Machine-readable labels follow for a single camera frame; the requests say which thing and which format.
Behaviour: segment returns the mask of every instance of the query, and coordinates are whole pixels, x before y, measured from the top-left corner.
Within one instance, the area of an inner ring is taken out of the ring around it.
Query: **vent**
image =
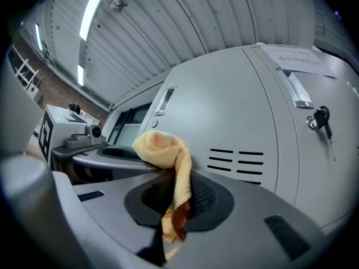
[[[255,184],[255,185],[261,185],[262,184],[262,182],[250,182],[248,180],[241,180],[241,181],[247,182],[247,183],[252,183],[252,184]]]
[[[218,169],[218,170],[224,170],[224,171],[231,171],[230,168],[220,168],[218,166],[212,166],[212,165],[207,165],[208,168],[213,168],[213,169]]]
[[[240,151],[240,155],[263,155],[263,152]]]
[[[264,222],[291,260],[298,258],[310,249],[304,238],[281,215],[267,217]]]
[[[225,161],[227,163],[231,163],[232,160],[231,159],[220,159],[218,157],[210,157],[209,159],[212,159],[212,160],[218,160],[218,161]]]
[[[89,193],[85,193],[85,194],[80,194],[77,197],[82,202],[82,201],[86,201],[86,200],[92,200],[92,199],[100,197],[102,195],[105,195],[102,191],[94,191],[94,192],[89,192]]]
[[[245,173],[245,174],[256,174],[256,175],[261,175],[262,173],[259,171],[249,171],[249,170],[238,170],[238,173]]]
[[[119,157],[120,159],[141,161],[140,157],[135,152],[125,149],[103,149],[102,151],[98,151],[98,153],[101,153],[107,157],[112,156]]]
[[[225,152],[226,154],[232,154],[232,153],[233,153],[233,150],[217,150],[217,149],[211,149],[211,151]]]
[[[221,150],[221,149],[210,149],[210,151],[211,152],[221,152],[221,153],[225,153],[225,154],[233,154],[234,153],[232,150]],[[252,151],[240,151],[239,154],[240,155],[263,156],[263,152],[252,152]],[[229,164],[229,163],[233,162],[233,158],[231,158],[231,157],[233,157],[232,155],[231,156],[228,155],[229,158],[225,158],[225,157],[227,157],[227,155],[222,155],[221,157],[210,156],[209,160],[220,161],[220,162],[222,162],[222,164],[216,163],[216,166],[207,165],[207,167],[209,169],[216,169],[216,170],[221,170],[221,171],[232,171],[232,169],[233,169],[237,173],[243,173],[243,174],[248,174],[248,175],[262,175],[263,174],[261,171],[261,167],[259,167],[259,165],[263,165],[262,161],[245,160],[246,158],[245,158],[245,156],[243,156],[241,158],[241,160],[238,160],[238,164],[239,164],[238,166],[240,166],[241,164],[253,165],[253,166],[250,168],[248,168],[248,166],[246,166],[243,169],[239,169],[239,168],[233,168],[233,165]],[[242,181],[249,182],[249,183],[256,184],[256,185],[261,185],[261,182],[254,181],[254,180],[242,180]]]
[[[262,165],[262,162],[259,161],[246,161],[246,160],[239,160],[239,164],[256,164],[256,165]]]

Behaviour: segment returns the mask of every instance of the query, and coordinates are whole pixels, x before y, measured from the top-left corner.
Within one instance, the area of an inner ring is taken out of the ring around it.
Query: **lock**
[[[152,127],[153,128],[155,128],[156,126],[158,125],[158,120],[154,120],[153,122],[152,122]]]
[[[307,117],[306,123],[312,131],[315,131],[317,129],[316,120],[311,115]]]

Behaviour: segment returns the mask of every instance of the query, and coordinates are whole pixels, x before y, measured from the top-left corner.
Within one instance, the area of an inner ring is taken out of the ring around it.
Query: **corrugated metal ceiling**
[[[303,28],[303,21],[311,25],[313,20],[314,27],[314,10],[307,13],[314,9],[311,0],[295,7],[292,0],[123,0],[127,6],[120,13],[111,10],[112,1],[102,0],[85,55],[80,57],[85,86],[109,103],[206,53],[258,41],[312,45],[314,39],[314,31],[307,38],[303,34],[310,31]],[[51,29],[47,43],[52,43],[55,59],[73,77],[87,2],[46,1],[51,6],[45,21]]]

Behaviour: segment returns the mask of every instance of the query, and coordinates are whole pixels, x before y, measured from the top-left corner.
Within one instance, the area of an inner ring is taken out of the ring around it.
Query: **cabinet door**
[[[269,67],[275,68],[261,48],[255,50]],[[354,208],[358,192],[359,102],[347,85],[347,77],[353,73],[349,73],[348,64],[337,63],[336,58],[329,56],[327,59],[334,59],[331,69],[338,78],[302,72],[295,72],[295,75],[308,92],[314,107],[325,105],[330,110],[329,124],[336,161],[325,129],[312,131],[306,124],[306,117],[313,116],[314,110],[295,108],[279,77],[284,74],[283,71],[274,71],[291,108],[300,149],[295,206],[321,227]]]
[[[288,101],[270,68],[251,47],[243,49],[256,68],[273,111],[278,140],[278,177],[275,194],[294,205],[299,179],[299,148]]]
[[[274,192],[278,146],[273,113],[243,50],[198,57],[174,68],[167,79],[146,130],[157,120],[154,129],[184,140],[194,169],[261,184]],[[167,90],[173,88],[170,99]],[[163,100],[169,101],[167,108]],[[155,115],[163,110],[164,115]]]

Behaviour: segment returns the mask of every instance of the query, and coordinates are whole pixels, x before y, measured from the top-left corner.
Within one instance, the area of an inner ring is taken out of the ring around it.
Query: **ceiling light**
[[[38,40],[39,49],[42,52],[43,46],[41,44],[41,39],[40,39],[39,24],[35,24],[35,33],[36,33],[36,39]]]
[[[101,0],[89,0],[84,16],[82,18],[81,28],[80,28],[80,37],[87,41],[89,36],[90,27],[92,20],[94,19],[96,10],[100,4]]]
[[[84,85],[84,68],[80,65],[77,65],[77,81],[81,86]]]

